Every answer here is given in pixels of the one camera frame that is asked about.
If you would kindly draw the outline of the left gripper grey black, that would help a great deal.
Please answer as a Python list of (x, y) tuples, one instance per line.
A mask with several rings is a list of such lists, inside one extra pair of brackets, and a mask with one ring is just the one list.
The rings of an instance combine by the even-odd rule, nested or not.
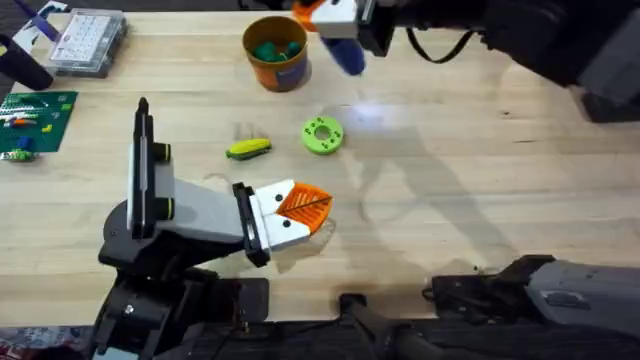
[[(301, 242), (328, 218), (332, 196), (319, 187), (283, 180), (253, 189), (235, 183), (218, 192), (174, 174), (171, 159), (152, 171), (156, 201), (155, 234), (166, 238), (184, 268), (243, 252), (256, 267), (279, 251)], [(255, 205), (260, 213), (260, 234)]]

